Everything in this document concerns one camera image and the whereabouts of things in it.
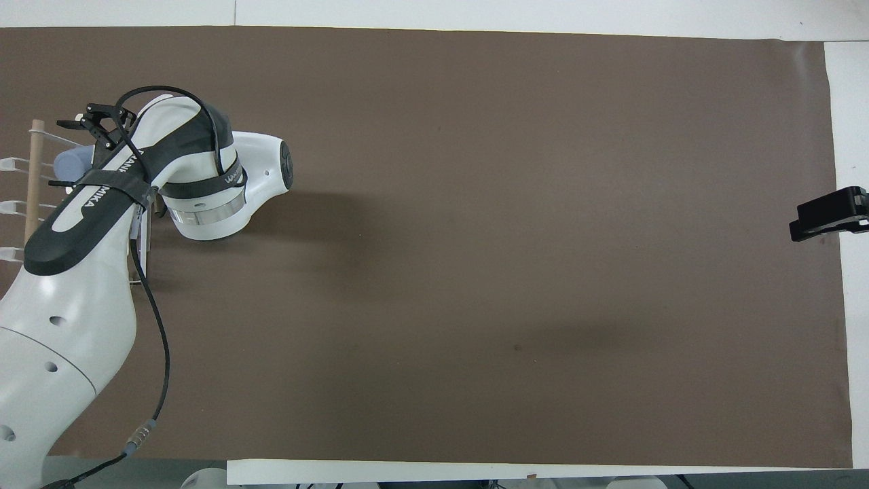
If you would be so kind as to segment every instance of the brown surface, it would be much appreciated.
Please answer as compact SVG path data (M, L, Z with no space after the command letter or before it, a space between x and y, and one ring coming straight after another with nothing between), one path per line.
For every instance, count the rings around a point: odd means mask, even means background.
M175 370L145 457L851 464L838 240L787 233L834 188L822 44L152 28L0 45L4 155L32 118L152 83L293 151L294 191L241 234L156 226ZM129 361L56 453L113 455L148 415L160 350L136 300Z

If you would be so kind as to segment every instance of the hole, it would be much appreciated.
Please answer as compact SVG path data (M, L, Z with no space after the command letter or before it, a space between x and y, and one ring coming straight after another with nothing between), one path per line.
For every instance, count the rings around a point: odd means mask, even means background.
M15 432L7 425L0 425L0 439L4 441L15 441Z
M190 479L190 480L188 480L187 482L185 482L184 484L182 484L181 489L184 489L185 487L193 487L193 486L195 486L195 485L196 485L196 481L197 481L198 479L199 479L199 476L198 476L198 475L193 476L192 479Z

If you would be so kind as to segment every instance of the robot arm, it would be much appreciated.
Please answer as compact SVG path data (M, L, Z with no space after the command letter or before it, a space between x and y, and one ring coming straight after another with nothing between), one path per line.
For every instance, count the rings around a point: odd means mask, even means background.
M182 235L207 240L238 232L292 184L283 141L232 132L223 114L190 97L163 95L139 112L129 138L141 159L99 131L92 108L79 121L97 136L94 170L34 232L0 299L3 489L41 486L48 450L133 345L127 244L149 194L163 194Z

